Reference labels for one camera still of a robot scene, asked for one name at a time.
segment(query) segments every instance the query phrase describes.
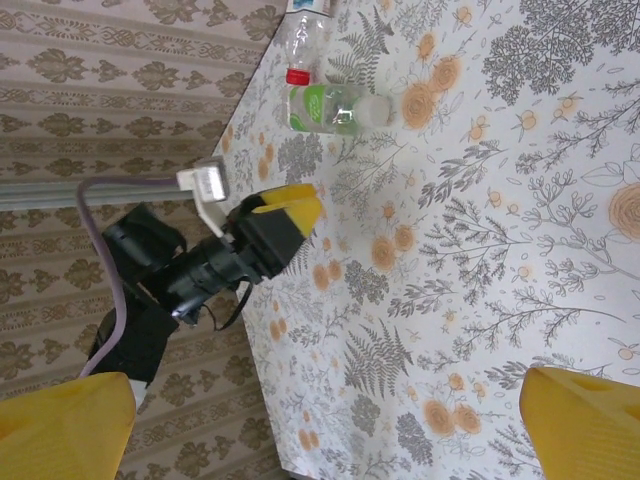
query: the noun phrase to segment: table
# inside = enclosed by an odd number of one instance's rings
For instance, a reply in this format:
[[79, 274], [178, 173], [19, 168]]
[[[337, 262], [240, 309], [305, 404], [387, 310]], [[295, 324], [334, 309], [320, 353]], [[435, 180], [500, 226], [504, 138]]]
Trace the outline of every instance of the table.
[[280, 32], [218, 147], [230, 204], [312, 182], [326, 209], [244, 313], [283, 466], [539, 478], [528, 367], [640, 384], [637, 2], [339, 3], [319, 78], [392, 125], [288, 131]]

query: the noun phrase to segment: wall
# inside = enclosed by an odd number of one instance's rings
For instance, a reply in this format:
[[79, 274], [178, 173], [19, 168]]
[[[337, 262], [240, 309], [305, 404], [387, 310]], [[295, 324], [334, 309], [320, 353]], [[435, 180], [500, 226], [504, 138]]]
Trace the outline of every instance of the wall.
[[[219, 140], [284, 0], [5, 0], [0, 188], [164, 176]], [[93, 209], [103, 226], [131, 206]], [[191, 202], [154, 209], [191, 243]], [[234, 306], [219, 296], [220, 319]], [[112, 308], [74, 208], [0, 212], [0, 398], [74, 378]], [[170, 341], [117, 478], [283, 478], [246, 333], [203, 315]]]

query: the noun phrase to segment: gray fern print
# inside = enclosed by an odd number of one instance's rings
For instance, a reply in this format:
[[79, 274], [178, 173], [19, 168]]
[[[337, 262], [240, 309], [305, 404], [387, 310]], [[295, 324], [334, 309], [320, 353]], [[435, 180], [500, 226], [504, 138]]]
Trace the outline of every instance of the gray fern print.
[[406, 363], [413, 365], [411, 352], [402, 344], [398, 329], [394, 327], [392, 335], [387, 326], [380, 320], [382, 334], [366, 325], [361, 328], [367, 338], [358, 337], [349, 332], [347, 341], [347, 365], [345, 368], [345, 385], [375, 395], [376, 390], [382, 398], [385, 392], [396, 395], [395, 383], [398, 375], [409, 375]]
[[363, 33], [350, 33], [342, 37], [341, 42], [351, 47], [351, 52], [329, 58], [328, 62], [338, 73], [326, 74], [327, 81], [337, 84], [356, 84], [369, 88], [375, 93], [375, 76], [380, 57], [389, 55], [386, 37], [394, 32], [389, 24], [380, 18], [378, 10], [373, 8], [373, 24], [362, 12], [358, 12], [362, 21]]
[[588, 65], [596, 45], [640, 52], [640, 0], [521, 0], [524, 25], [491, 42], [482, 72], [493, 97], [514, 105], [528, 83], [535, 94], [555, 95]]

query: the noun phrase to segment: cable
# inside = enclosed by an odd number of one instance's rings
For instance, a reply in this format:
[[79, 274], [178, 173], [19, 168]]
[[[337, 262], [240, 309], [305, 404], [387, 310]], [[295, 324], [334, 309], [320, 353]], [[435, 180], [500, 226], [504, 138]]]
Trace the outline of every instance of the cable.
[[222, 327], [220, 328], [218, 328], [218, 321], [216, 319], [216, 316], [213, 314], [209, 306], [206, 303], [202, 304], [202, 307], [200, 308], [206, 308], [207, 311], [209, 312], [209, 315], [211, 315], [211, 318], [213, 319], [214, 332], [220, 332], [222, 330], [229, 328], [231, 325], [233, 325], [233, 323], [238, 319], [238, 317], [240, 316], [240, 313], [242, 313], [242, 310], [244, 309], [245, 305], [249, 301], [249, 296], [251, 295], [252, 291], [253, 291], [253, 283], [249, 282], [249, 286], [247, 287], [247, 290], [244, 292], [244, 295], [242, 295], [242, 299], [240, 300], [240, 303], [238, 303], [238, 305], [236, 306], [236, 309], [233, 311], [233, 313], [229, 317], [229, 320], [227, 320], [225, 324], [222, 325]]
[[109, 278], [109, 284], [111, 286], [111, 294], [113, 295], [113, 304], [116, 310], [116, 321], [113, 327], [113, 332], [109, 336], [102, 347], [95, 353], [93, 357], [87, 361], [86, 365], [80, 372], [79, 377], [86, 377], [91, 374], [94, 368], [100, 363], [100, 361], [115, 347], [115, 345], [122, 338], [124, 328], [127, 324], [127, 304], [125, 302], [124, 290], [122, 288], [122, 282], [118, 269], [111, 256], [109, 247], [105, 243], [98, 227], [96, 226], [89, 207], [85, 201], [85, 192], [94, 185], [142, 185], [142, 186], [172, 186], [178, 185], [175, 177], [169, 178], [140, 178], [140, 177], [95, 177], [83, 180], [78, 185], [76, 190], [76, 204], [78, 206], [78, 212], [80, 219], [84, 224], [84, 227], [89, 233], [89, 238], [93, 242], [93, 246], [102, 260], [102, 264]]

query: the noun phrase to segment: plastic bottle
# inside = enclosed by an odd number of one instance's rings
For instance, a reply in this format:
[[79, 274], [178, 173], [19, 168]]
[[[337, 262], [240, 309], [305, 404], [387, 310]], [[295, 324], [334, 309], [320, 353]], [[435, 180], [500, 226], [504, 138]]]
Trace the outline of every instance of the plastic bottle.
[[289, 85], [309, 85], [311, 66], [324, 42], [329, 7], [329, 0], [289, 0], [285, 17]]
[[389, 122], [391, 101], [356, 85], [293, 87], [285, 123], [298, 132], [356, 135]]

